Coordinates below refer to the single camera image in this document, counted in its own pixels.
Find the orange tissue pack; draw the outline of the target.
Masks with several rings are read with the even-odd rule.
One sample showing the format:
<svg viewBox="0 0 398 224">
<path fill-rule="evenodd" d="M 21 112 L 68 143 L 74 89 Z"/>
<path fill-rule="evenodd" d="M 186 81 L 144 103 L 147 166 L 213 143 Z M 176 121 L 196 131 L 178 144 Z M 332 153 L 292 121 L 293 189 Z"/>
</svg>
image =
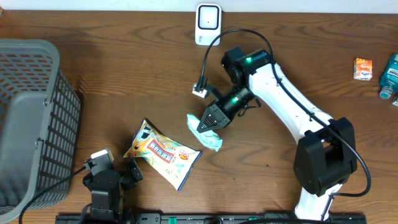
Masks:
<svg viewBox="0 0 398 224">
<path fill-rule="evenodd" d="M 356 58 L 354 60 L 354 73 L 355 80 L 370 81 L 373 77 L 373 62 L 363 58 Z"/>
</svg>

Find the red white snack package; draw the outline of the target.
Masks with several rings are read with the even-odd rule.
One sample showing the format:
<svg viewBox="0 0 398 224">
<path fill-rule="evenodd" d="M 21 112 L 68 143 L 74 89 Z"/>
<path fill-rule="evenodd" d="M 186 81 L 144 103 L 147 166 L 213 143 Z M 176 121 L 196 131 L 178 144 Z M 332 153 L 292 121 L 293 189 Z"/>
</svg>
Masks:
<svg viewBox="0 0 398 224">
<path fill-rule="evenodd" d="M 145 159 L 176 190 L 181 191 L 201 155 L 201 151 L 168 138 L 144 119 L 124 157 Z"/>
</svg>

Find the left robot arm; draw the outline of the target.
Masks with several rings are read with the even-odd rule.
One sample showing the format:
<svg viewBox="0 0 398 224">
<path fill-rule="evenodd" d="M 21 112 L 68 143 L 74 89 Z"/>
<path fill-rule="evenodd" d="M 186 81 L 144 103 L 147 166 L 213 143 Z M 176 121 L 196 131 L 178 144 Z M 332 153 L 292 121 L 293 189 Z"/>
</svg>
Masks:
<svg viewBox="0 0 398 224">
<path fill-rule="evenodd" d="M 114 168 L 108 155 L 88 159 L 89 173 L 83 184 L 91 192 L 91 203 L 80 216 L 80 223 L 135 223 L 135 215 L 124 207 L 124 193 L 143 179 L 142 172 L 132 156 L 127 157 L 122 171 Z"/>
</svg>

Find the teal mouthwash bottle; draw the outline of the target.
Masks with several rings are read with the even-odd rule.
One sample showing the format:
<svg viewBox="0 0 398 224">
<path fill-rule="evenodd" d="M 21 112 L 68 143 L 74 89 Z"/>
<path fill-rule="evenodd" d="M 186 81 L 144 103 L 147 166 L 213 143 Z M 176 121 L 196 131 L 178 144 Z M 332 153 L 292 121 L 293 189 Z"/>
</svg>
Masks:
<svg viewBox="0 0 398 224">
<path fill-rule="evenodd" d="M 397 93 L 397 54 L 393 54 L 379 82 L 381 90 L 379 96 L 388 100 Z"/>
</svg>

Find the green round label box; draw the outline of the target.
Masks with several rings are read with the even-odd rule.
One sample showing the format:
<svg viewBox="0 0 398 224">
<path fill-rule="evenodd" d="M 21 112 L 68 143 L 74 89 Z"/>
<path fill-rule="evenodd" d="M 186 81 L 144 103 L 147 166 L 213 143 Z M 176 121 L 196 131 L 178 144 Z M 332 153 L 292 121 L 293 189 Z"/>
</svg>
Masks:
<svg viewBox="0 0 398 224">
<path fill-rule="evenodd" d="M 397 95 L 394 97 L 394 99 L 393 99 L 393 101 L 392 101 L 392 104 L 393 104 L 394 106 L 398 106 L 398 96 L 397 96 Z"/>
</svg>

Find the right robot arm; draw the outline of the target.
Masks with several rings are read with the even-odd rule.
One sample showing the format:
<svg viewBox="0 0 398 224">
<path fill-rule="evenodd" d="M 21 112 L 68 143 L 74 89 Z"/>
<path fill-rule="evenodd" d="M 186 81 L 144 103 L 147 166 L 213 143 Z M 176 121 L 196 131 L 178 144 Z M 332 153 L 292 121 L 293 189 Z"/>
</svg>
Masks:
<svg viewBox="0 0 398 224">
<path fill-rule="evenodd" d="M 287 79 L 264 49 L 245 54 L 239 47 L 227 51 L 221 65 L 232 89 L 225 95 L 200 77 L 193 94 L 214 100 L 207 106 L 193 133 L 209 146 L 217 129 L 249 109 L 249 102 L 264 102 L 283 122 L 297 143 L 294 173 L 302 190 L 294 214 L 298 219 L 330 221 L 331 204 L 343 184 L 358 168 L 354 128 L 346 118 L 333 119 L 312 104 Z"/>
</svg>

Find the green wet wipes pack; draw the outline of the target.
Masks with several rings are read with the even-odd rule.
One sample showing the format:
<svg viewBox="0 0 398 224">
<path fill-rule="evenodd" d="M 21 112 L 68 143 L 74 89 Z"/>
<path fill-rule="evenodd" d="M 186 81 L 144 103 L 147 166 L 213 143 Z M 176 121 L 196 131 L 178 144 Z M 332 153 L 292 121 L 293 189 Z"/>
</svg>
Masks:
<svg viewBox="0 0 398 224">
<path fill-rule="evenodd" d="M 197 127 L 200 120 L 193 114 L 187 114 L 187 126 L 199 142 L 208 149 L 218 152 L 222 147 L 223 140 L 214 131 L 199 133 Z"/>
</svg>

